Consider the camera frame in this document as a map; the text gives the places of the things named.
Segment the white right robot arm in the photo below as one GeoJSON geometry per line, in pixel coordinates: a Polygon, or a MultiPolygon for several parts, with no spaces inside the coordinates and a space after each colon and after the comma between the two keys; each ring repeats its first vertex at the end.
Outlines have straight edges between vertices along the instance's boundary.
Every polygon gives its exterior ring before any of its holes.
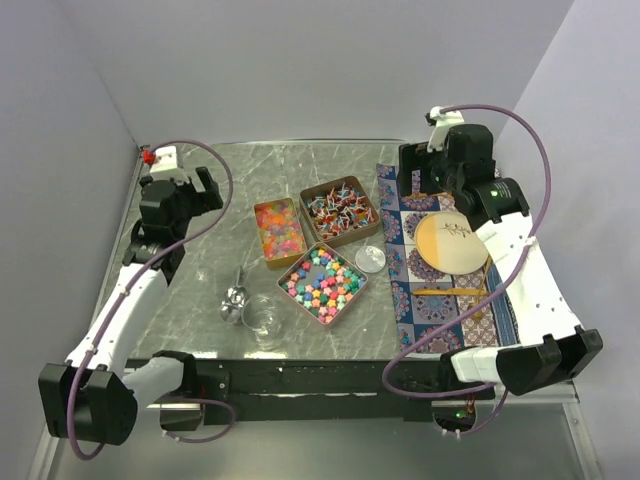
{"type": "Polygon", "coordinates": [[[599,331],[582,326],[558,288],[536,238],[542,218],[531,215],[515,180],[496,175],[493,145],[486,126],[461,123],[399,148],[400,192],[411,192],[418,172],[421,192],[452,195],[502,281],[482,303],[507,296],[520,339],[515,346],[443,355],[438,387],[418,393],[420,399],[456,399],[496,384],[523,395],[574,379],[603,348],[599,331]]]}

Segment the silver metal scoop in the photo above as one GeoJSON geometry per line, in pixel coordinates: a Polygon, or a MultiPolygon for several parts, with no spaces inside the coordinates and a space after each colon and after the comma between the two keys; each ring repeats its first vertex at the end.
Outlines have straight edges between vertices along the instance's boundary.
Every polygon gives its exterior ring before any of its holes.
{"type": "Polygon", "coordinates": [[[239,323],[248,298],[249,294],[244,286],[244,269],[239,267],[233,284],[226,290],[221,302],[219,309],[221,320],[230,325],[239,323]]]}

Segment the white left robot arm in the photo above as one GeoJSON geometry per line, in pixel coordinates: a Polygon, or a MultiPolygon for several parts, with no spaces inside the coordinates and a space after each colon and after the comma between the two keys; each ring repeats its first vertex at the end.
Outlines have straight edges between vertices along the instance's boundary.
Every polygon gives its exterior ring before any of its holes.
{"type": "Polygon", "coordinates": [[[141,334],[185,256],[190,221],[223,206],[209,170],[191,180],[140,181],[134,224],[116,286],[81,343],[61,364],[46,364],[38,387],[49,433],[57,438],[120,445],[138,412],[170,395],[179,402],[201,393],[196,361],[184,352],[155,353],[139,373],[123,376],[141,334]]]}

